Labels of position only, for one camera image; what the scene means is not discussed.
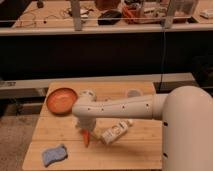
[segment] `floor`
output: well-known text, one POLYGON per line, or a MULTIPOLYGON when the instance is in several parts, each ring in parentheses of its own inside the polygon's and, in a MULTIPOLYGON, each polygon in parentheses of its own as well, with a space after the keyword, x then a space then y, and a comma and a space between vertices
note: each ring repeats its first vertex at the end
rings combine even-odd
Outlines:
POLYGON ((0 118, 0 170, 22 171, 22 164, 38 119, 34 115, 0 118))

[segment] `plastic container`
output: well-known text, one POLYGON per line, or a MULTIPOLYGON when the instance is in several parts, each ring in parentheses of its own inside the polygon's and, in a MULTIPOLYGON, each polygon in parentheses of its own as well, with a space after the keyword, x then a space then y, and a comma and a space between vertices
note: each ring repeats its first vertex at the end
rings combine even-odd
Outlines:
POLYGON ((121 0, 95 0, 95 6, 100 11, 116 9, 121 0))

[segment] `wooden tabletop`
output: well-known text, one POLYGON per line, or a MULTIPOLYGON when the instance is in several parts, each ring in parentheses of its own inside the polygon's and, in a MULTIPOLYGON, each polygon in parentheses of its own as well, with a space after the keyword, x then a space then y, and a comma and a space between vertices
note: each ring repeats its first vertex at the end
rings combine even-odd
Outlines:
MULTIPOLYGON (((99 11, 94 1, 80 1, 82 8, 93 9, 83 26, 98 26, 97 19, 105 11, 99 11)), ((71 8, 70 1, 44 1, 44 8, 37 8, 37 1, 32 1, 13 25, 18 27, 73 27, 73 19, 64 12, 71 8)), ((116 25, 127 25, 120 20, 116 25)))
MULTIPOLYGON (((65 82, 52 83, 48 94, 61 87, 77 93, 93 90, 98 100, 125 98, 130 89, 143 94, 154 94, 152 83, 143 82, 65 82)), ((104 131, 120 119, 97 119, 96 128, 104 131)), ((43 104, 32 142, 26 154, 23 170, 126 170, 161 169, 161 122, 135 119, 127 134, 110 146, 92 138, 85 148, 81 134, 76 129, 77 119, 72 115, 59 117, 51 114, 43 104), (64 144, 68 158, 45 168, 41 154, 45 149, 64 144)))
POLYGON ((200 0, 193 14, 193 18, 200 24, 213 24, 213 19, 206 19, 200 16, 201 11, 210 8, 213 9, 212 0, 200 0))

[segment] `plate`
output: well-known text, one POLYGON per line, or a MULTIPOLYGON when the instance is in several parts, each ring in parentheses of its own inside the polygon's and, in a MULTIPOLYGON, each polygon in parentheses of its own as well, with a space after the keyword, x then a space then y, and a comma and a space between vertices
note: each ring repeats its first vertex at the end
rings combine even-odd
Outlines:
POLYGON ((73 89, 59 88, 47 97, 47 108, 53 114, 69 114, 72 112, 72 106, 77 98, 77 93, 73 89))

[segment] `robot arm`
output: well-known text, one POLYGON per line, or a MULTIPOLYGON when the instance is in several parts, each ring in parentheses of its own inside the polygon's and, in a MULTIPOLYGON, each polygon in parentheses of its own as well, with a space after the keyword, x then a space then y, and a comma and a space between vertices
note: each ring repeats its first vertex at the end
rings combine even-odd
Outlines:
POLYGON ((109 102, 95 102, 94 93, 85 91, 72 111, 87 130, 93 130, 98 117, 152 119, 162 115, 162 170, 213 170, 213 100, 200 88, 185 86, 169 95, 109 102))
POLYGON ((121 100, 96 102, 95 94, 85 90, 72 107, 81 128, 92 131, 96 118, 161 119, 167 94, 145 95, 121 100))

